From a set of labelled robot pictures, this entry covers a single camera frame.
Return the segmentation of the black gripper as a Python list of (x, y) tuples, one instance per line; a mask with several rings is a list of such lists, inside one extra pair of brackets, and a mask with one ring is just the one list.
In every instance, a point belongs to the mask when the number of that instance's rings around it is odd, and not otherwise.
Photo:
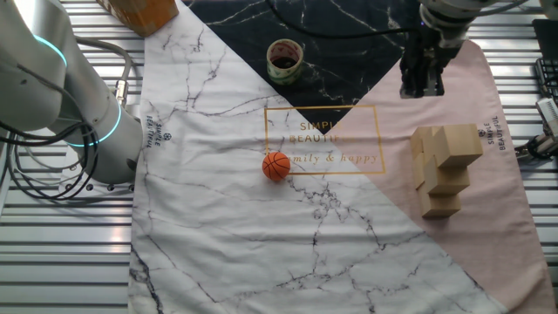
[(445, 94), (441, 74), (459, 53), (460, 42), (447, 43), (443, 39), (443, 35), (444, 32), (435, 29), (420, 28), (407, 37), (400, 62), (402, 85), (399, 94), (401, 99), (422, 97), (422, 89), (419, 86), (415, 70), (423, 62), (428, 64), (429, 60), (434, 62), (425, 68), (423, 93), (428, 97)]

